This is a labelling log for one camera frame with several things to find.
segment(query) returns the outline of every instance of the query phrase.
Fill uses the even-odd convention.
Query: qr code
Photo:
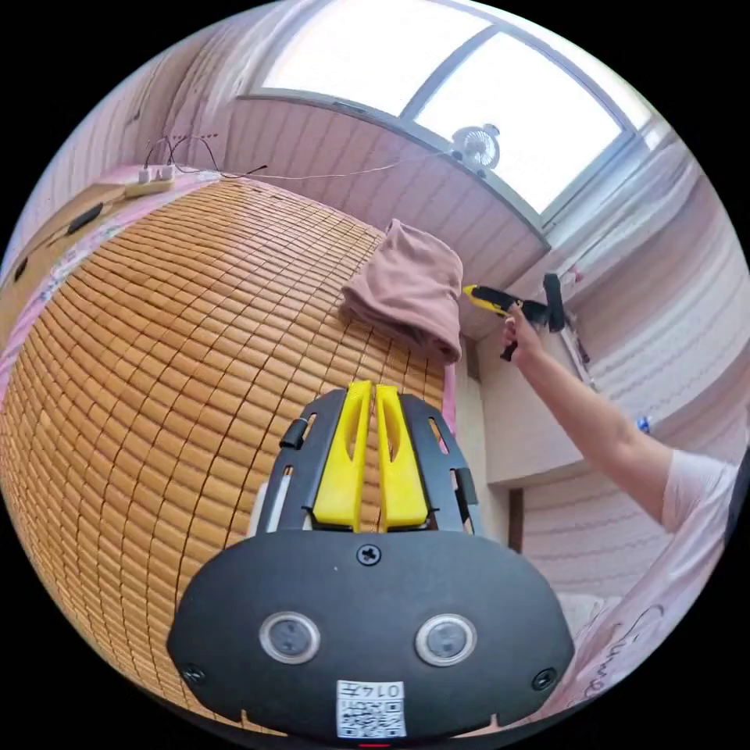
[[[337,685],[338,736],[385,739],[406,736],[403,683],[340,680]]]

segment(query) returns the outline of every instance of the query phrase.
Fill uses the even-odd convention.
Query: small fan
[[[486,177],[484,169],[493,170],[500,160],[498,144],[500,131],[489,123],[482,127],[462,127],[453,134],[452,156],[457,161],[466,161],[479,167],[479,177]]]

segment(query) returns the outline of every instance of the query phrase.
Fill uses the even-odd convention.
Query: electrical cable
[[[146,159],[144,161],[143,168],[148,168],[148,160],[151,158],[151,154],[153,153],[156,146],[161,143],[162,141],[166,142],[167,148],[170,150],[170,157],[167,162],[167,165],[173,164],[175,168],[185,174],[196,174],[198,172],[204,172],[206,170],[200,170],[200,169],[185,169],[184,167],[180,166],[175,162],[174,160],[174,152],[177,150],[177,147],[184,143],[185,141],[200,141],[203,143],[203,145],[206,147],[206,150],[209,152],[209,157],[211,158],[211,162],[214,167],[214,171],[216,171],[218,174],[220,174],[222,177],[228,179],[228,180],[240,180],[245,177],[249,177],[252,174],[259,172],[260,170],[264,170],[268,167],[267,164],[263,164],[262,166],[257,166],[255,169],[250,170],[249,172],[245,172],[243,174],[232,174],[232,173],[226,173],[223,172],[221,169],[219,169],[219,165],[216,163],[216,158],[213,155],[213,151],[211,150],[211,146],[208,144],[206,139],[203,136],[198,135],[185,135],[182,138],[180,138],[177,143],[174,145],[172,144],[169,136],[162,136],[159,138],[154,145],[148,150],[148,154],[146,155]],[[392,164],[386,164],[385,166],[375,166],[368,170],[360,170],[358,172],[348,172],[343,174],[311,174],[307,175],[305,177],[286,177],[283,175],[273,175],[273,174],[262,174],[259,175],[259,177],[262,177],[264,180],[316,180],[316,179],[323,179],[323,178],[329,178],[329,177],[354,177],[356,175],[360,174],[369,174],[371,172],[382,172],[384,170],[391,170],[396,166],[399,166],[401,164],[404,164],[406,162],[414,162],[414,161],[424,161],[426,159],[432,159],[436,156],[449,156],[450,152],[436,152],[434,154],[420,154],[419,156],[410,156],[406,159],[400,159],[397,162],[393,162]]]

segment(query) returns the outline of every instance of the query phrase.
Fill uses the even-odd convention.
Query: folded cloth
[[[341,311],[428,359],[458,362],[462,278],[461,259],[444,242],[393,219],[344,286]]]

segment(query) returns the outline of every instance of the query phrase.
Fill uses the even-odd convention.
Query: window frame
[[[382,112],[379,109],[375,109],[374,107],[370,107],[361,102],[352,102],[343,98],[320,94],[315,91],[263,87],[263,81],[267,78],[267,75],[273,67],[273,64],[276,62],[280,52],[305,24],[314,20],[318,13],[336,1],[337,0],[312,0],[308,8],[301,12],[295,21],[290,23],[289,26],[284,28],[279,34],[278,39],[275,40],[271,46],[268,55],[250,77],[245,86],[245,93],[239,98],[282,99],[322,106],[327,109],[335,109],[347,113],[350,116],[358,117],[361,120],[366,120],[381,127],[386,127],[389,130],[393,130],[394,132],[403,135],[430,150],[436,152],[448,151],[452,145],[450,141],[417,124],[416,118],[431,98],[440,90],[443,83],[466,59],[472,55],[472,53],[497,34],[508,34],[523,44],[537,50],[537,52],[562,69],[564,73],[572,77],[594,97],[598,104],[609,113],[620,128],[620,134],[614,139],[614,141],[612,141],[612,143],[610,143],[609,146],[607,146],[607,148],[596,157],[596,159],[588,164],[588,166],[586,166],[542,212],[537,212],[533,209],[521,195],[516,193],[516,191],[514,191],[513,188],[495,172],[488,172],[484,179],[479,178],[472,170],[465,167],[462,163],[453,161],[455,166],[463,168],[467,173],[473,175],[476,180],[484,183],[488,189],[494,192],[501,200],[506,202],[510,208],[515,211],[518,217],[547,245],[548,242],[546,237],[548,233],[552,231],[559,221],[562,220],[562,217],[571,210],[571,206],[575,202],[577,196],[581,193],[587,192],[591,184],[597,181],[600,174],[615,169],[616,164],[619,164],[623,159],[627,159],[628,161],[631,159],[642,159],[648,154],[649,149],[644,140],[644,133],[652,129],[653,123],[657,119],[655,112],[652,111],[651,117],[646,124],[640,130],[637,130],[609,94],[572,60],[569,60],[562,53],[557,52],[546,44],[546,42],[535,37],[530,32],[515,26],[513,23],[499,18],[493,13],[462,5],[461,3],[454,2],[454,0],[427,0],[427,2],[445,5],[454,10],[458,10],[461,13],[469,13],[470,15],[488,21],[490,25],[478,31],[448,55],[448,57],[433,70],[433,72],[417,89],[398,116]]]

